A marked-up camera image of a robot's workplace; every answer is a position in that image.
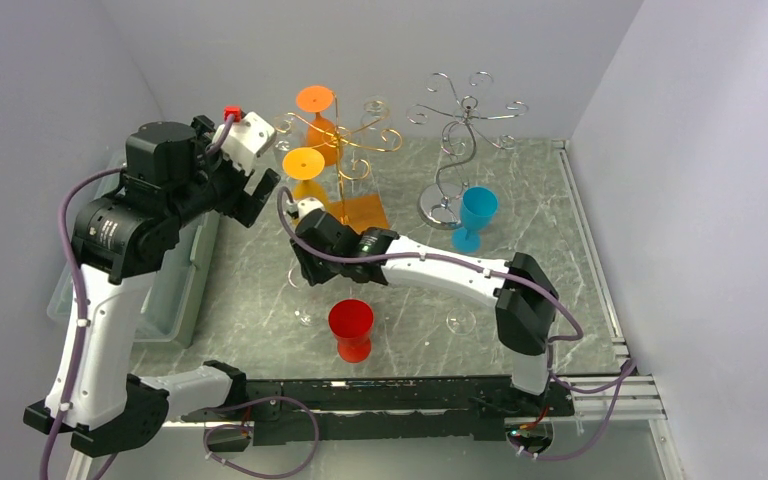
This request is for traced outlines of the yellow plastic wine glass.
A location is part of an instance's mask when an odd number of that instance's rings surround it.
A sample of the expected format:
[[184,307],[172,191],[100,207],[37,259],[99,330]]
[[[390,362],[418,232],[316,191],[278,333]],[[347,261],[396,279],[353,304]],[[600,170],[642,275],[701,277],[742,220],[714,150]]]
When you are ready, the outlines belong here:
[[327,209],[329,200],[324,187],[315,180],[325,168],[324,156],[311,147],[299,147],[290,150],[282,160],[284,172],[295,181],[292,196],[297,203],[319,202]]

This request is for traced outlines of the gold wire rack wooden base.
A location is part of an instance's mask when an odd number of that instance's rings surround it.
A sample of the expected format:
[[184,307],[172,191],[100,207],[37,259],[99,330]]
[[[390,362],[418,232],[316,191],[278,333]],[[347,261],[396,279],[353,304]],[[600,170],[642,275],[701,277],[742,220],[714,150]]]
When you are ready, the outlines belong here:
[[[335,166],[325,166],[315,180],[324,187],[327,193],[329,200],[327,210],[336,216],[340,222],[356,231],[362,231],[368,227],[387,228],[389,223],[378,193],[354,195],[346,191],[348,184],[366,181],[371,175],[371,165],[366,160],[357,158],[356,150],[366,149],[366,146],[358,144],[360,132],[363,130],[361,121],[360,125],[354,129],[341,125],[339,123],[338,97],[335,92],[334,94],[335,103],[323,115],[333,121],[337,127],[337,140],[342,146],[342,155]],[[297,107],[295,112],[286,113],[276,120],[275,129],[278,137],[275,144],[275,156],[283,172],[282,160],[284,156],[292,149],[307,147],[305,135],[309,121],[313,118],[313,114],[303,112]],[[399,150],[403,144],[401,134],[391,127],[387,128],[384,133],[389,135],[391,144],[389,148],[382,149],[379,154],[393,153]]]

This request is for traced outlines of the orange plastic wine glass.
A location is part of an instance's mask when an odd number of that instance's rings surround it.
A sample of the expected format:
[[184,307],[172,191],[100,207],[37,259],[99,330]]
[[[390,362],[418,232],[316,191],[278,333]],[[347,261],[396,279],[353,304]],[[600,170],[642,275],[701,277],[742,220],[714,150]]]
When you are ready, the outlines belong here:
[[337,140],[337,127],[323,115],[335,100],[334,92],[322,85],[307,86],[296,96],[297,107],[314,115],[309,121],[305,145],[323,155],[326,167],[335,166],[342,155],[342,146]]

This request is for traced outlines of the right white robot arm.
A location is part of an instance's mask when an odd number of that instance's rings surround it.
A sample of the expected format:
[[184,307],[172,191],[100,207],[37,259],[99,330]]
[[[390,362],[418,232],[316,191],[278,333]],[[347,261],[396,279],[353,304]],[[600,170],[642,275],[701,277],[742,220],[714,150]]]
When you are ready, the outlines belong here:
[[560,312],[557,291],[536,260],[478,259],[380,228],[362,233],[322,208],[300,210],[291,246],[310,285],[336,276],[356,283],[422,287],[491,309],[497,337],[513,353],[511,401],[534,415],[550,399],[547,347]]

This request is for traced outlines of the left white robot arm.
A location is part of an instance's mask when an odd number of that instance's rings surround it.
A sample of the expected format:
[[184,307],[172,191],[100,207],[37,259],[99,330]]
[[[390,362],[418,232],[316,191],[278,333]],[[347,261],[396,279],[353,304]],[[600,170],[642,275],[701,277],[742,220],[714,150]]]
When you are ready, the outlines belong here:
[[25,409],[26,425],[71,437],[91,458],[146,445],[173,418],[211,409],[232,420],[247,406],[246,377],[218,361],[165,377],[138,377],[130,354],[139,308],[183,228],[209,212],[252,226],[279,183],[266,170],[246,191],[275,128],[254,112],[221,123],[151,122],[131,134],[117,184],[85,205],[65,241],[73,306],[48,395]]

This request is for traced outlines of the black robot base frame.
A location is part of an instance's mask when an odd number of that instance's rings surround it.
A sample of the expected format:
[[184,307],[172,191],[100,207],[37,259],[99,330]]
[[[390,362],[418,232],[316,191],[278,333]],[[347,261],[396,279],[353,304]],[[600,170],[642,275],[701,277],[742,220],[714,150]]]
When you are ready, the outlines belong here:
[[468,437],[504,441],[522,424],[573,416],[570,394],[550,383],[534,396],[508,375],[250,379],[238,407],[197,410],[189,422],[245,421],[256,446],[309,441]]

